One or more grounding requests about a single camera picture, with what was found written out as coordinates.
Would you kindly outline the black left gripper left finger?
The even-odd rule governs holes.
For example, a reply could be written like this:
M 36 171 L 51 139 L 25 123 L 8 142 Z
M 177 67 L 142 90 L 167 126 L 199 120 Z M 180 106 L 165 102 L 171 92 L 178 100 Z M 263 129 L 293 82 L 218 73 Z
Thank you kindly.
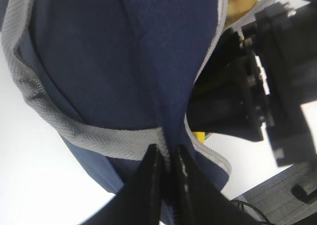
M 132 178 L 84 225 L 158 225 L 163 156 L 151 144 Z

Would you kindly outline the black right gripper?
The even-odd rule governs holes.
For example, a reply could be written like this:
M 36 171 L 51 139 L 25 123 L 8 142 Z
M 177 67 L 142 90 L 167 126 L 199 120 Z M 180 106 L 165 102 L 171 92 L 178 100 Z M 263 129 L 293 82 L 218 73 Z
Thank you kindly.
M 317 0 L 294 9 L 274 3 L 242 27 L 244 45 L 260 58 L 269 88 L 266 132 L 278 166 L 317 156 L 301 105 L 317 99 Z M 220 37 L 193 86 L 193 131 L 262 141 L 247 77 L 252 64 L 232 29 Z

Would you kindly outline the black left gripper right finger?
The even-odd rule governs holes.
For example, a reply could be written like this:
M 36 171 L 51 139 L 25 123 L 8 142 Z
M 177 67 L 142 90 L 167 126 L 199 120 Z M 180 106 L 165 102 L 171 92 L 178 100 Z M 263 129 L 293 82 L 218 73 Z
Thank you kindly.
M 186 147 L 174 155 L 176 207 L 181 225 L 258 225 L 240 211 L 207 179 Z

